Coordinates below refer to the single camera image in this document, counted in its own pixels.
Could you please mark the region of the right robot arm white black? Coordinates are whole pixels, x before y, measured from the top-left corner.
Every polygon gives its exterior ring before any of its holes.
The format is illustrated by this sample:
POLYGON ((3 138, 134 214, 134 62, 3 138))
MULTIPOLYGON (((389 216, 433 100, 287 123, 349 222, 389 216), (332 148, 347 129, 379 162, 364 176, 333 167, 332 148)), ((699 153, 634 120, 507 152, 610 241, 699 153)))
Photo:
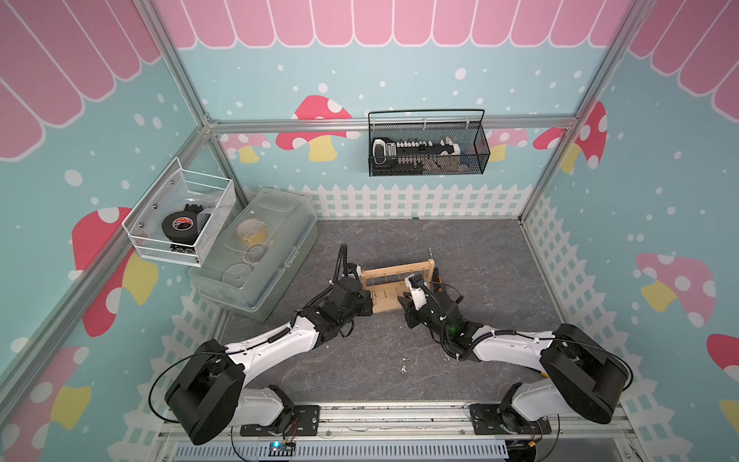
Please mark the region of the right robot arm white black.
POLYGON ((622 358, 569 323, 543 332, 494 328, 465 319, 447 292, 425 286, 410 289, 398 302, 407 325, 427 327, 451 359, 513 364, 542 375, 534 383, 511 385, 491 410, 471 407, 486 433, 537 437, 545 432, 546 418, 567 413, 606 425, 633 381, 622 358))

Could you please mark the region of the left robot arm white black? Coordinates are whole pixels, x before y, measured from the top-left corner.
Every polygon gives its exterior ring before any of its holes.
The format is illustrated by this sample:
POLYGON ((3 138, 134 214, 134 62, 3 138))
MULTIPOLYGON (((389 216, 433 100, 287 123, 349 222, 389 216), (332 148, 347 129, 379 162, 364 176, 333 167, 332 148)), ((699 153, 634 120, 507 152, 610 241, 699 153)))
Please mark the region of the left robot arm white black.
POLYGON ((276 385, 250 389, 248 383, 272 367, 330 340, 348 337, 358 317, 373 313, 357 265, 341 244, 328 286, 296 310, 281 327, 240 342, 222 345, 211 339, 173 363, 179 371, 165 393, 168 421, 204 445, 227 429, 258 427, 285 435, 296 429, 296 405, 276 385))

